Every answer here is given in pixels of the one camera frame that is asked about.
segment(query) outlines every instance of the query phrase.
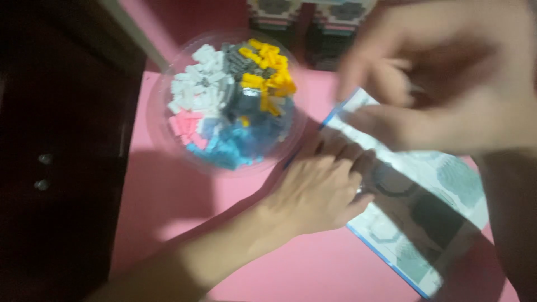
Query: paper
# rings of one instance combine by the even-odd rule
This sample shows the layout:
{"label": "paper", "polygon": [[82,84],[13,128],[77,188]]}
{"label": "paper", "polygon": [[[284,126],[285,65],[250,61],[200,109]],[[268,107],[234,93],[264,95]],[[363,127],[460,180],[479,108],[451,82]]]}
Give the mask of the paper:
{"label": "paper", "polygon": [[[359,90],[340,110],[377,104]],[[364,176],[375,202],[347,226],[421,296],[432,296],[442,273],[473,243],[488,222],[487,204],[477,172],[461,159],[441,152],[392,153],[373,137],[342,122],[337,112],[325,121],[324,135],[341,131],[379,162]]]}

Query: pink surface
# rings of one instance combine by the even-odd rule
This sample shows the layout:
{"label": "pink surface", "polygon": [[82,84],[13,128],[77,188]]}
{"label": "pink surface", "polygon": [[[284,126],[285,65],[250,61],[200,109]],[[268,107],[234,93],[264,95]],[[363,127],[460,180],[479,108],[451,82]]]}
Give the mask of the pink surface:
{"label": "pink surface", "polygon": [[[244,2],[157,4],[125,0],[122,4],[156,47],[170,58],[182,42],[203,31],[245,26]],[[143,77],[114,243],[112,277],[155,253],[167,241],[191,238],[259,201],[281,173],[276,167],[248,178],[211,178],[156,149],[147,131],[146,106],[158,76],[147,71]],[[305,85],[299,89],[306,89],[315,104],[307,112],[312,119],[308,130],[312,131],[317,126],[314,121],[322,121],[332,109],[336,79],[332,73],[311,70],[304,70],[302,78]],[[481,237],[452,268],[438,301],[517,301],[495,257],[490,229],[484,234],[486,237]],[[292,240],[239,269],[215,287],[211,296],[256,302],[420,300],[402,278],[346,228]]]}

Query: clear plastic container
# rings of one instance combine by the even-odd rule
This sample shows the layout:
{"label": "clear plastic container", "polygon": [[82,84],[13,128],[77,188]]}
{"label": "clear plastic container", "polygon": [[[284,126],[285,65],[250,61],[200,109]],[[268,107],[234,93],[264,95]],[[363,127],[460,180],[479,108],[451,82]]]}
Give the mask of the clear plastic container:
{"label": "clear plastic container", "polygon": [[[278,142],[272,150],[264,155],[264,161],[254,162],[252,165],[241,165],[234,171],[216,167],[211,163],[205,162],[186,150],[180,138],[174,136],[172,129],[168,124],[168,119],[173,113],[167,108],[167,104],[172,100],[170,91],[171,81],[177,73],[182,73],[188,65],[196,64],[192,59],[192,54],[204,44],[212,45],[219,50],[222,43],[238,44],[247,41],[250,38],[257,39],[264,43],[278,46],[280,54],[288,58],[288,70],[293,78],[297,93],[293,95],[295,109],[293,112],[293,123],[287,138],[283,142]],[[248,29],[213,31],[207,32],[186,43],[183,50],[175,57],[167,72],[161,75],[160,79],[153,87],[149,102],[147,105],[147,128],[154,145],[168,153],[181,156],[187,162],[194,165],[203,173],[226,176],[226,177],[243,177],[259,173],[276,165],[280,160],[287,157],[296,147],[300,136],[304,131],[307,122],[305,114],[307,108],[307,98],[304,90],[306,89],[300,80],[300,66],[294,56],[274,39],[255,31]]]}

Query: blue edge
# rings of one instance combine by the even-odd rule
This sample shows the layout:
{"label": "blue edge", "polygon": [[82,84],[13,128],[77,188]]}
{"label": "blue edge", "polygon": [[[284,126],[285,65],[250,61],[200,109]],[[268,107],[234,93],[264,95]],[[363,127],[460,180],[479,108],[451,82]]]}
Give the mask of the blue edge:
{"label": "blue edge", "polygon": [[[335,107],[329,114],[328,116],[324,119],[324,121],[322,122],[322,124],[319,126],[319,130],[321,130],[324,126],[326,126],[328,124],[328,122],[340,111],[342,110],[343,106],[358,92],[360,91],[361,88],[356,88],[356,90],[351,94],[351,96],[346,99],[344,102],[342,102],[340,105],[338,105],[337,107]],[[284,165],[284,169],[287,169],[287,167],[289,166],[289,164],[292,162],[294,158],[294,155],[285,163]],[[403,278],[403,280],[405,280],[405,282],[407,282],[410,286],[412,286],[412,288],[417,292],[419,293],[420,296],[422,296],[423,298],[425,299],[430,299],[430,297],[424,293],[416,283],[414,283],[412,280],[410,280],[405,274],[403,274],[403,272],[397,268],[395,265],[393,265],[386,257],[384,257],[384,255],[382,255],[379,250],[377,250],[369,241],[367,241],[364,237],[362,237],[362,235],[360,235],[360,233],[358,233],[358,231],[356,231],[353,227],[351,227],[349,224],[347,224],[347,228],[349,230],[351,230],[352,233],[354,233],[363,243],[365,243],[365,245],[367,245],[367,247],[369,249],[371,249],[378,257],[380,257],[380,259],[382,259],[387,265],[389,265],[391,267],[391,269],[393,269],[401,278]]]}

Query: dark wooden cabinet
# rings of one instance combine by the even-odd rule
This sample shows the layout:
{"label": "dark wooden cabinet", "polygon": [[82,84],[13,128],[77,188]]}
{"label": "dark wooden cabinet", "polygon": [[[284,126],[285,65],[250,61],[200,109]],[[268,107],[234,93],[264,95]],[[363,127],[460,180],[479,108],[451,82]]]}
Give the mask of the dark wooden cabinet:
{"label": "dark wooden cabinet", "polygon": [[0,4],[0,301],[106,281],[144,63],[96,1]]}

